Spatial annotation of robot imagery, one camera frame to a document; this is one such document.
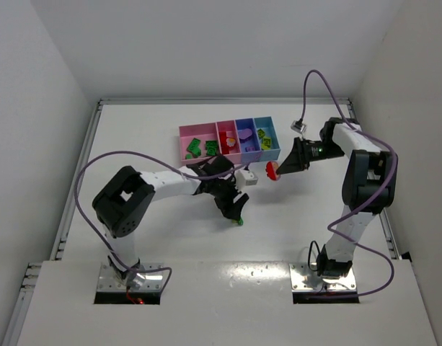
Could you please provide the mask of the green and lime brick stack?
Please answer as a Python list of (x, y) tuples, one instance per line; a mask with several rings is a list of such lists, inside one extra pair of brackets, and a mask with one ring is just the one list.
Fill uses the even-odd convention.
[(238, 226), (242, 226), (244, 224), (244, 221), (242, 218), (240, 218), (238, 220), (232, 220), (232, 223)]

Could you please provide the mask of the red half-round printed brick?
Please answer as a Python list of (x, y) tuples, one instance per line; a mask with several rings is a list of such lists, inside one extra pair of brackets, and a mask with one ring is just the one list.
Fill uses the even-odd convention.
[(280, 179), (278, 168), (279, 164), (276, 161), (269, 161), (265, 166), (266, 175), (272, 181), (278, 181)]

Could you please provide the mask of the small lime square brick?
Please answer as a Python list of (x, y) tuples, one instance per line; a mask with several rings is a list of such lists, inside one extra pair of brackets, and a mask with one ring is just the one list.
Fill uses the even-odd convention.
[(259, 139), (262, 139), (265, 136), (265, 131), (262, 129), (257, 130), (257, 135)]

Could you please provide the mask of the green square lego brick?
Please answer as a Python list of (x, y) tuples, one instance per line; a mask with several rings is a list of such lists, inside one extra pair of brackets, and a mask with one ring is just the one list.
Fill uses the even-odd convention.
[(205, 152), (207, 156), (215, 156), (218, 153), (218, 142), (217, 141), (206, 141), (205, 142)]

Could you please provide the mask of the thin green lego brick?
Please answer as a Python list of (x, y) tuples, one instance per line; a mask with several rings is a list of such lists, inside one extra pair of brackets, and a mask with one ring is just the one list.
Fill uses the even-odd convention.
[(201, 143), (200, 139), (193, 138), (187, 146), (187, 151), (192, 153), (193, 155), (199, 155), (201, 152), (200, 143)]

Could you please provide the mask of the purple arch lego brick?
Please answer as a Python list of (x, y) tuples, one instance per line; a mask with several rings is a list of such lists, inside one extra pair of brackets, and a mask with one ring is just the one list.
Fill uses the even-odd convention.
[(241, 142), (248, 141), (253, 135), (251, 128), (239, 129), (238, 137)]

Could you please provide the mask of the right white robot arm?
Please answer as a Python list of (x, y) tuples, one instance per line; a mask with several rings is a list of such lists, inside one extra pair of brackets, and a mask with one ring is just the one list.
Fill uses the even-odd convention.
[(290, 154), (277, 174), (302, 172), (315, 161), (349, 158), (342, 184), (342, 220), (317, 255), (316, 271), (324, 278), (345, 277), (367, 225), (394, 199), (397, 158), (361, 134), (354, 120), (331, 117), (320, 130), (320, 139), (295, 138)]

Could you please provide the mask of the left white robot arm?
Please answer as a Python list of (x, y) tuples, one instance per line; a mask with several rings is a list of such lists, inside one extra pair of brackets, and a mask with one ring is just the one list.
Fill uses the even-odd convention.
[(133, 232), (152, 202), (207, 194), (224, 218), (241, 224), (249, 195), (238, 187), (233, 169), (234, 164), (225, 156), (188, 164), (179, 172), (138, 172), (132, 166), (122, 167), (92, 202), (112, 247), (108, 259), (117, 277), (129, 280), (141, 268)]

